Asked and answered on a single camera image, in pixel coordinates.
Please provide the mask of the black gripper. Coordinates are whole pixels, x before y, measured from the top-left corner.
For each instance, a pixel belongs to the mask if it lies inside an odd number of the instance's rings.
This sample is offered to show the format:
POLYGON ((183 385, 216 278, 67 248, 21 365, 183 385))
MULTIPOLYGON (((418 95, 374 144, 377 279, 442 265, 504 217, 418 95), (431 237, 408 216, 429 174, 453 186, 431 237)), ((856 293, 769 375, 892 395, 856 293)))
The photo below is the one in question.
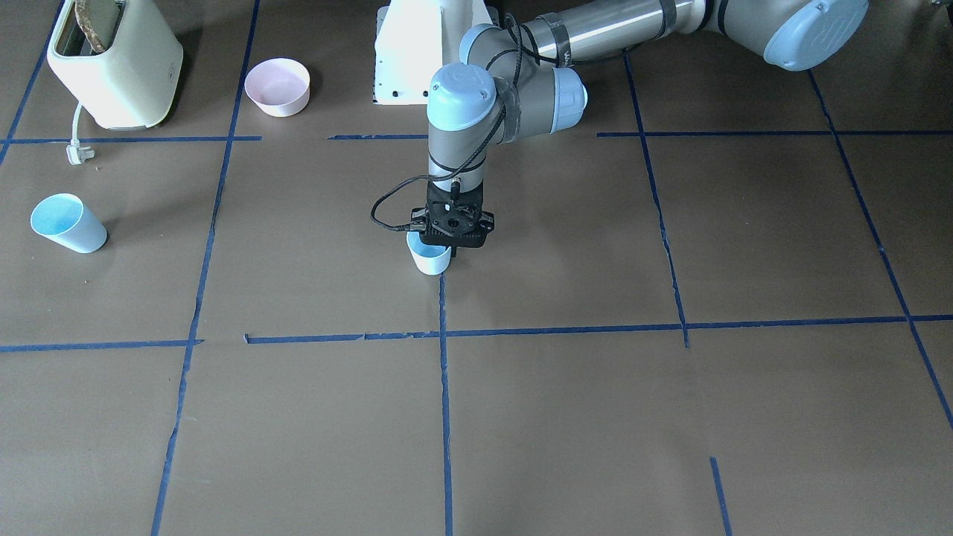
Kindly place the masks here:
POLYGON ((494 215, 482 210, 483 187, 453 200, 438 186, 427 188, 427 204, 412 210, 411 230, 428 245, 480 248, 494 230, 494 215))

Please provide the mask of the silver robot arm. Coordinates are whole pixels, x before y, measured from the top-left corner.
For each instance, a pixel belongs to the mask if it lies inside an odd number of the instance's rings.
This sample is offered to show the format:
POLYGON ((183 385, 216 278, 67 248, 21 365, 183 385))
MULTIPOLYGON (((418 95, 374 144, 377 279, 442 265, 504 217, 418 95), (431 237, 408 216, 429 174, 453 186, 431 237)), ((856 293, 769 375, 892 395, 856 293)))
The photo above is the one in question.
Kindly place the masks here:
POLYGON ((622 57, 671 34, 711 31, 804 71, 827 61, 858 30, 867 1, 592 1, 520 24, 480 24, 463 34, 459 61, 428 91, 424 206, 395 231, 429 246, 479 248, 494 230, 483 207, 490 146, 551 135, 581 121, 588 92, 575 66, 622 57))

